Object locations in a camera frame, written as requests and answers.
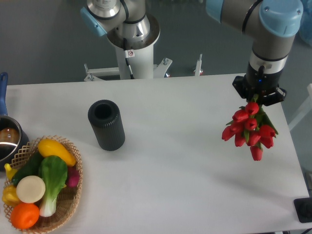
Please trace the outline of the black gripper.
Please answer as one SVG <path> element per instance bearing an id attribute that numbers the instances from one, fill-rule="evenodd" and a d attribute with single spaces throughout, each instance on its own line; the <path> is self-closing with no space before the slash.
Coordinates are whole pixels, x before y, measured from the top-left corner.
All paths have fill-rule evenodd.
<path id="1" fill-rule="evenodd" d="M 255 70 L 248 64 L 245 76 L 236 76 L 232 86 L 243 99 L 250 99 L 254 94 L 263 95 L 261 104 L 265 106 L 274 105 L 283 102 L 287 91 L 278 87 L 279 79 L 283 70 L 269 74 L 264 66 Z"/>

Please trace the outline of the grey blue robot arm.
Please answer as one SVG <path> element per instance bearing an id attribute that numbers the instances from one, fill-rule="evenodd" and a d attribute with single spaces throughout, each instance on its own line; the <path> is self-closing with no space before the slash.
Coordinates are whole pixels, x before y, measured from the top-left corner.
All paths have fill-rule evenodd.
<path id="1" fill-rule="evenodd" d="M 270 106 L 282 102 L 286 91 L 279 78 L 300 28 L 299 0 L 208 0 L 207 14 L 253 38 L 248 69 L 233 86 L 239 95 Z M 106 36 L 116 49 L 121 79 L 154 77 L 154 43 L 160 35 L 157 20 L 143 0 L 89 0 L 80 15 L 95 35 Z"/>

